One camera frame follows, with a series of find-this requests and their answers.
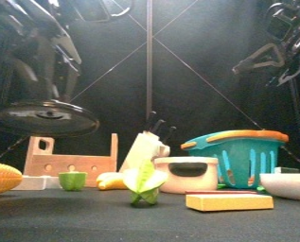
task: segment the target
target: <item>yellow sponge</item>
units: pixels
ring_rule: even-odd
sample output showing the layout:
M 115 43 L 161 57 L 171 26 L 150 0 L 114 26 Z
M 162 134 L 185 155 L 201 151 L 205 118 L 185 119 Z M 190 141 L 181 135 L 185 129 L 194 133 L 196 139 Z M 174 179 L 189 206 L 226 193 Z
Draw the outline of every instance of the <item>yellow sponge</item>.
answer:
M 204 212 L 272 209 L 273 197 L 254 194 L 186 195 L 186 207 Z
M 14 189 L 20 182 L 20 171 L 6 164 L 0 164 L 0 193 Z

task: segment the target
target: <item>black tabletop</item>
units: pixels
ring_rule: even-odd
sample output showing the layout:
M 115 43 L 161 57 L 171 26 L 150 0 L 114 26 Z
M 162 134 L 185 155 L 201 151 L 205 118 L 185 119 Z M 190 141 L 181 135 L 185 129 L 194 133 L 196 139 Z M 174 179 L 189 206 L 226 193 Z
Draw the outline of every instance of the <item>black tabletop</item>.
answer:
M 202 213 L 185 196 L 161 193 L 129 204 L 127 190 L 59 189 L 0 194 L 0 241 L 300 241 L 300 201 L 273 210 Z

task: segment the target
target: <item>yellow banana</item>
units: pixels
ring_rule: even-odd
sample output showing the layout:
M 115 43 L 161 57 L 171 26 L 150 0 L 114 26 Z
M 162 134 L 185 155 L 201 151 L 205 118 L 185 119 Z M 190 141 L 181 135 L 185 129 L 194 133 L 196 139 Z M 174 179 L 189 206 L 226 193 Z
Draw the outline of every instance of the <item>yellow banana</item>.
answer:
M 102 173 L 97 180 L 95 180 L 95 183 L 97 183 L 97 186 L 99 186 L 99 183 L 106 179 L 109 178 L 110 176 L 117 176 L 117 174 L 119 174 L 118 172 L 105 172 Z
M 102 174 L 99 177 L 97 182 L 99 190 L 127 189 L 123 182 L 123 173 L 115 172 L 114 174 Z

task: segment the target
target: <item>wooden block holder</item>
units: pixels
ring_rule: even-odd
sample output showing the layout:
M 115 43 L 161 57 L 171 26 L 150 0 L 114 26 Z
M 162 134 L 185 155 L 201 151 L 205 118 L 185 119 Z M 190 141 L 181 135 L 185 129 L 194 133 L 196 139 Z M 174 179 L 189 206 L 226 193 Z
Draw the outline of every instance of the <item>wooden block holder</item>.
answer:
M 59 155 L 54 152 L 54 138 L 31 137 L 23 174 L 56 177 L 59 172 L 87 173 L 86 187 L 97 187 L 95 180 L 103 172 L 117 171 L 118 135 L 111 134 L 110 156 Z

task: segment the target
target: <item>yellow corn toy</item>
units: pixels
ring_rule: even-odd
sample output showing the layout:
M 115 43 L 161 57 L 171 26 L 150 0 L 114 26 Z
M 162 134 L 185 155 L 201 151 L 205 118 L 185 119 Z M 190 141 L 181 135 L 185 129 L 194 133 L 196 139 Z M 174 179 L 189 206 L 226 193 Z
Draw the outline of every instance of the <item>yellow corn toy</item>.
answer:
M 22 183 L 22 172 L 14 167 L 0 164 L 0 193 L 7 192 Z

